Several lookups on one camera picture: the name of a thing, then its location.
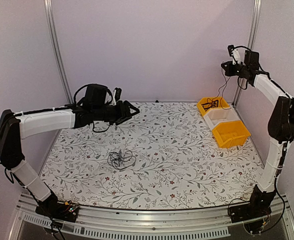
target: patterned surface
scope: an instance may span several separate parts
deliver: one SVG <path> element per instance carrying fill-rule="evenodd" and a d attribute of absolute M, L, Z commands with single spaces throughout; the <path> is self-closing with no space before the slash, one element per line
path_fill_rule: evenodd
<path fill-rule="evenodd" d="M 183 209 L 248 199 L 263 165 L 248 140 L 222 149 L 195 103 L 136 103 L 140 114 L 105 133 L 62 130 L 42 179 L 62 200 L 126 209 Z M 96 122 L 96 130 L 106 123 Z M 125 170 L 110 152 L 133 152 Z"/>

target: tangled cable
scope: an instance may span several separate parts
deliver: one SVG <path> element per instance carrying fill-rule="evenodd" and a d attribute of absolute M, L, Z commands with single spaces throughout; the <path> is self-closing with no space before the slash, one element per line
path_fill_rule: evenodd
<path fill-rule="evenodd" d="M 125 151 L 123 155 L 122 155 L 122 150 L 119 150 L 119 152 L 112 151 L 108 154 L 107 162 L 114 169 L 124 170 L 136 163 L 136 157 L 133 155 L 133 152 L 130 150 Z"/>

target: floral pattern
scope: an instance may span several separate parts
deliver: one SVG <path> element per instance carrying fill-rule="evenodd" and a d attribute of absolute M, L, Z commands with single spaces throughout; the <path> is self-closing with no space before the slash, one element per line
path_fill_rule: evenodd
<path fill-rule="evenodd" d="M 104 133 L 61 131 L 41 173 L 61 200 L 123 209 L 186 209 L 247 200 L 263 172 L 248 139 L 219 148 L 195 103 L 136 103 L 140 114 Z M 107 128 L 95 122 L 95 129 Z M 124 170 L 110 152 L 130 150 Z"/>

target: vertical metal pole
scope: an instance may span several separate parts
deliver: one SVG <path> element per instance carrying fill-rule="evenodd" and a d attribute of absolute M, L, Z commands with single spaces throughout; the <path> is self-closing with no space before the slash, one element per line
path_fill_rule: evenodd
<path fill-rule="evenodd" d="M 257 35 L 258 30 L 258 23 L 259 23 L 259 17 L 261 15 L 261 7 L 262 7 L 262 0 L 255 0 L 253 12 L 252 12 L 252 19 L 251 19 L 251 27 L 250 27 L 250 34 L 249 34 L 249 40 L 248 40 L 248 48 L 253 49 L 254 43 Z M 244 86 L 244 79 L 242 78 L 240 81 L 240 86 L 243 88 Z M 238 86 L 235 96 L 233 98 L 232 105 L 236 108 L 239 102 L 239 99 L 242 94 L 242 89 Z"/>
<path fill-rule="evenodd" d="M 47 23 L 48 23 L 48 28 L 49 28 L 49 35 L 50 35 L 50 39 L 51 39 L 51 43 L 52 43 L 53 52 L 55 54 L 55 58 L 56 58 L 56 62 L 57 62 L 57 67 L 58 67 L 58 72 L 60 75 L 61 84 L 62 84 L 63 90 L 65 92 L 67 101 L 69 104 L 71 104 L 71 103 L 73 103 L 73 97 L 72 97 L 71 89 L 68 84 L 68 80 L 67 80 L 67 76 L 66 76 L 62 56 L 61 56 L 61 51 L 59 49 L 58 38 L 57 38 L 55 22 L 54 22 L 52 1 L 51 0 L 44 0 L 44 5 L 45 5 L 45 12 L 46 12 Z"/>

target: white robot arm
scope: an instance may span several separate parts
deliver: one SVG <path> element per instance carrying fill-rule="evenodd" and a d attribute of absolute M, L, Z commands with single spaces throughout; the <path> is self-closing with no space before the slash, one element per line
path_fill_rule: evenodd
<path fill-rule="evenodd" d="M 116 88 L 112 95 L 103 85 L 88 84 L 84 87 L 85 96 L 78 103 L 75 96 L 74 104 L 29 112 L 13 113 L 11 110 L 5 110 L 0 118 L 0 164 L 5 167 L 6 176 L 8 177 L 8 170 L 12 176 L 8 179 L 14 183 L 14 177 L 37 201 L 36 213 L 51 219 L 75 222 L 75 205 L 58 201 L 57 196 L 25 160 L 21 139 L 53 130 L 77 129 L 90 124 L 93 124 L 93 131 L 99 133 L 94 130 L 94 121 L 119 125 L 140 112 L 128 101 L 119 100 L 120 88 Z M 105 102 L 107 93 L 112 100 Z"/>
<path fill-rule="evenodd" d="M 246 49 L 244 62 L 239 60 L 238 48 Z M 225 75 L 246 79 L 246 88 L 247 84 L 252 85 L 274 106 L 268 122 L 270 143 L 263 174 L 254 187 L 249 203 L 230 207 L 228 210 L 232 222 L 239 222 L 271 213 L 270 204 L 277 193 L 277 179 L 283 169 L 287 151 L 294 140 L 294 97 L 272 80 L 268 72 L 263 71 L 259 64 L 258 52 L 233 45 L 228 46 L 228 52 L 233 60 L 221 64 Z"/>

